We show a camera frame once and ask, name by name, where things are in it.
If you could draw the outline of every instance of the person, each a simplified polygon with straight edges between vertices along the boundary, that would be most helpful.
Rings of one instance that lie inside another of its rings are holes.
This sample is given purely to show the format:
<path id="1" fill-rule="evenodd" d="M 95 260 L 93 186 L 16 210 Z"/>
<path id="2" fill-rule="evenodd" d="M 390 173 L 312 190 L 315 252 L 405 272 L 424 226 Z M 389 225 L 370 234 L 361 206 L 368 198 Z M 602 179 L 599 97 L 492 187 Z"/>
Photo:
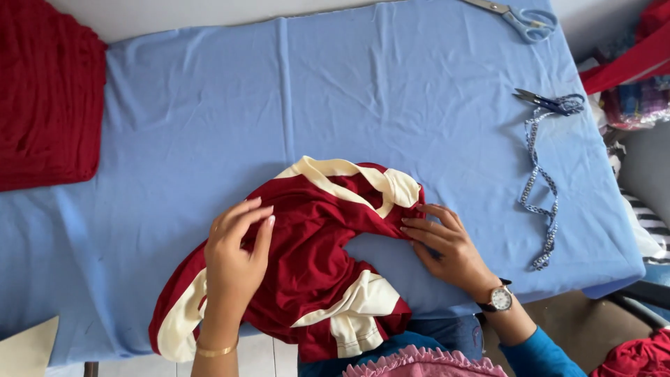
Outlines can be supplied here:
<path id="1" fill-rule="evenodd" d="M 413 239 L 414 252 L 427 270 L 436 278 L 463 289 L 475 302 L 490 303 L 492 292 L 501 292 L 503 284 L 480 257 L 458 216 L 447 207 L 434 204 L 423 205 L 419 211 L 437 217 L 440 223 L 427 219 L 403 219 L 405 227 L 401 230 Z M 239 325 L 267 269 L 275 222 L 272 212 L 272 207 L 262 207 L 261 199 L 257 198 L 231 207 L 212 223 L 204 251 L 208 304 L 201 323 L 192 377 L 238 376 L 235 346 L 239 340 Z M 240 242 L 249 226 L 260 221 L 262 224 L 254 250 L 248 252 L 242 249 Z M 427 247 L 439 255 L 435 257 Z M 585 376 L 533 322 L 513 294 L 501 297 L 502 301 L 505 297 L 511 300 L 501 304 L 506 310 L 484 311 L 484 316 L 498 334 L 500 349 L 518 377 Z M 418 351 L 421 347 L 435 351 L 421 353 Z M 423 358 L 448 362 L 422 363 L 417 366 L 419 369 L 399 368 L 401 364 L 412 364 L 421 359 L 407 358 L 408 354 L 421 354 Z M 390 364 L 380 362 L 381 358 L 385 361 L 404 361 Z M 490 361 L 468 362 L 464 358 L 482 358 L 481 330 L 474 315 L 457 319 L 412 320 L 405 333 L 389 338 L 374 350 L 348 359 L 298 362 L 298 374 L 300 377 L 331 377 L 341 376 L 346 371 L 347 376 L 505 375 Z M 468 364 L 476 368 L 468 369 Z M 370 370 L 364 374 L 361 366 L 380 366 L 380 369 L 376 374 L 370 373 Z"/>

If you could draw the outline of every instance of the blue thread snips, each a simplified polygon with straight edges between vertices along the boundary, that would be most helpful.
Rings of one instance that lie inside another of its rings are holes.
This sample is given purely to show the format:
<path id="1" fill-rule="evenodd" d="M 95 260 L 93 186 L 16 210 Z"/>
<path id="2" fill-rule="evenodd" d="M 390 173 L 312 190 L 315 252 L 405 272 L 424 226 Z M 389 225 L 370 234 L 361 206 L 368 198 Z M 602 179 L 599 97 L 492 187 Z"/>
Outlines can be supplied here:
<path id="1" fill-rule="evenodd" d="M 524 91 L 523 89 L 515 89 L 515 90 L 520 93 L 520 94 L 512 93 L 517 98 L 520 98 L 524 101 L 528 101 L 530 103 L 534 103 L 540 107 L 544 107 L 545 109 L 551 111 L 552 113 L 558 113 L 561 115 L 565 115 L 566 117 L 575 113 L 572 110 L 563 109 L 561 107 L 561 104 L 554 100 L 536 95 L 535 93 L 531 93 L 529 91 Z"/>

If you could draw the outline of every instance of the wall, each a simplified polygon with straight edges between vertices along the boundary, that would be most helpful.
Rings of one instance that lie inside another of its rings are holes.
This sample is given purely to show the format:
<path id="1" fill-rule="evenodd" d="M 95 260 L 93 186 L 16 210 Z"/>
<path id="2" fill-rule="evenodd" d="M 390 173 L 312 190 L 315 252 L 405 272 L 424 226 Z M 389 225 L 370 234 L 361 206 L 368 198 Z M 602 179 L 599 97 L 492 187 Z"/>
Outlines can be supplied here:
<path id="1" fill-rule="evenodd" d="M 239 25 L 356 7 L 374 0 L 48 0 L 115 42 L 196 25 Z M 581 60 L 599 41 L 635 20 L 650 0 L 551 0 L 573 55 Z"/>

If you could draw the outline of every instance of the blue sleeve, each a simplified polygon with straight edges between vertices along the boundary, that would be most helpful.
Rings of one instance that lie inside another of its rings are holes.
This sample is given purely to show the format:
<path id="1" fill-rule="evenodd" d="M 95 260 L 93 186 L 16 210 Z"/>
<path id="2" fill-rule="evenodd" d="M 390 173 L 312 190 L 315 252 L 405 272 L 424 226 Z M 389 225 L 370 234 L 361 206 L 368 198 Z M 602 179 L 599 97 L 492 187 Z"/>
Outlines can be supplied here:
<path id="1" fill-rule="evenodd" d="M 500 350 L 517 377 L 586 376 L 539 327 L 522 344 L 513 347 L 501 344 Z"/>

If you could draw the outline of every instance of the gold bangle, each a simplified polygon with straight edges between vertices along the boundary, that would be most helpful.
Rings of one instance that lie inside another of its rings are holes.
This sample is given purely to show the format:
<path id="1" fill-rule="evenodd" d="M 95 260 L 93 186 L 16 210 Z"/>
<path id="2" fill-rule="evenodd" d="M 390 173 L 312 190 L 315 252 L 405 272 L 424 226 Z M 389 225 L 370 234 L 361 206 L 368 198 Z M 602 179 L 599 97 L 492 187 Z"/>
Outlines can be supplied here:
<path id="1" fill-rule="evenodd" d="M 223 356 L 227 355 L 237 348 L 237 344 L 240 342 L 240 337 L 237 337 L 237 341 L 235 342 L 235 345 L 232 347 L 227 347 L 224 349 L 220 349 L 218 351 L 210 351 L 209 349 L 202 349 L 200 348 L 199 344 L 196 344 L 196 353 L 200 356 L 204 356 L 205 358 L 215 358 L 216 356 Z"/>

